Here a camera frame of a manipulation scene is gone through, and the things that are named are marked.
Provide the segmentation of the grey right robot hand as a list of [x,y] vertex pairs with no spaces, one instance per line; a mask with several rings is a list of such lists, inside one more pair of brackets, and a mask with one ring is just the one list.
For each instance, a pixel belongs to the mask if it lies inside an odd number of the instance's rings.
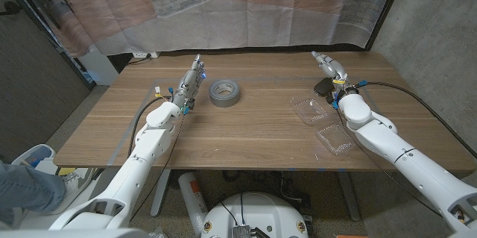
[[346,71],[337,60],[333,60],[328,55],[312,51],[312,56],[326,76],[315,85],[314,91],[319,96],[332,96],[336,101],[339,101],[352,88]]

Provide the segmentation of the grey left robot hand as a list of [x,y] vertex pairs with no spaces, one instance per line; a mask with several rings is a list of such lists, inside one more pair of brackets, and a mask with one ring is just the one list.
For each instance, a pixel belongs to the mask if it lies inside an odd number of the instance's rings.
[[178,107],[188,107],[193,110],[195,96],[205,77],[204,64],[200,59],[200,54],[197,54],[191,69],[181,78],[179,86],[173,94],[172,102]]

